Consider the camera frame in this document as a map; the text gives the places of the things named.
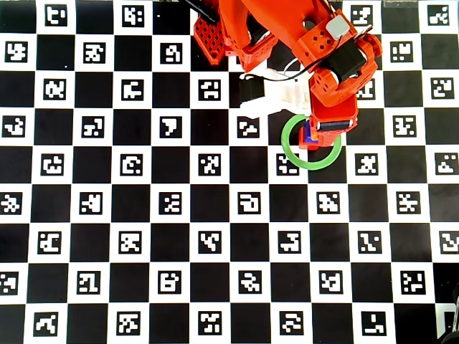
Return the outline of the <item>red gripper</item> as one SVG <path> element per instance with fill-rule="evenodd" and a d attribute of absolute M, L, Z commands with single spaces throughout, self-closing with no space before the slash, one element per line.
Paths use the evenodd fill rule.
<path fill-rule="evenodd" d="M 311 139 L 318 147 L 332 146 L 342 133 L 357 126 L 357 102 L 344 102 L 355 95 L 378 68 L 381 42 L 373 34 L 350 39 L 325 58 L 314 72 L 310 91 L 320 101 L 312 103 Z"/>

